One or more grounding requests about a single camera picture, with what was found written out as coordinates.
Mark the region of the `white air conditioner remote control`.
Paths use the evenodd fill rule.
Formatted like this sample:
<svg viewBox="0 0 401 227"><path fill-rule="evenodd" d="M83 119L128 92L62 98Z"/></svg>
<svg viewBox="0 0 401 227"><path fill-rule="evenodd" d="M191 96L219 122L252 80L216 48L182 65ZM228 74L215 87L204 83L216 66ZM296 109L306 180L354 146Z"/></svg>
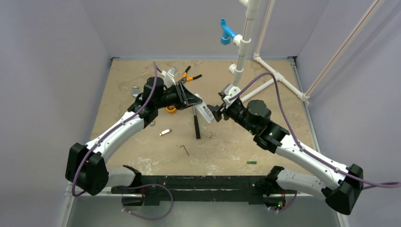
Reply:
<svg viewBox="0 0 401 227"><path fill-rule="evenodd" d="M203 101L199 94L195 94L195 96L201 99L200 103L194 105L195 109L200 113L200 115L205 119L208 124L211 124L215 120L212 111L207 107L207 104Z"/></svg>

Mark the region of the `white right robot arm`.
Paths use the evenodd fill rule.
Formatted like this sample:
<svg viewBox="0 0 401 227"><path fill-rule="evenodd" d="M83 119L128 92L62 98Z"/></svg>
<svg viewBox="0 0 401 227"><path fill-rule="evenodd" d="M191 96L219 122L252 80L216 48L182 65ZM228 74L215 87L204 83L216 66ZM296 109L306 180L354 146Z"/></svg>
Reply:
<svg viewBox="0 0 401 227"><path fill-rule="evenodd" d="M298 174L282 168L265 180L270 192L285 189L307 193L325 200L338 213L351 214L363 190L360 166L338 163L294 139L288 130L270 119L271 110L262 100L252 100L247 106L235 100L230 106L207 105L207 108L217 122L233 120L253 135L253 141L261 149L291 160L310 173Z"/></svg>

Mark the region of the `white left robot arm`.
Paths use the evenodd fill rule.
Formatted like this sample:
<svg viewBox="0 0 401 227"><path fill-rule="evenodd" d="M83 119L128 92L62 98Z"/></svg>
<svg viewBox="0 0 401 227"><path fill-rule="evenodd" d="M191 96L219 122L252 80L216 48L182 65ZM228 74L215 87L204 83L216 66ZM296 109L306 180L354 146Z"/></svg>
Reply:
<svg viewBox="0 0 401 227"><path fill-rule="evenodd" d="M134 168L112 170L106 163L128 139L158 116L159 109L174 106L183 110L201 103L202 99L182 82L168 87L160 77L148 78L142 93L114 125L84 145L75 143L70 147L65 178L72 183L71 194L97 195L105 187L115 186L122 186L128 193L138 192L141 180Z"/></svg>

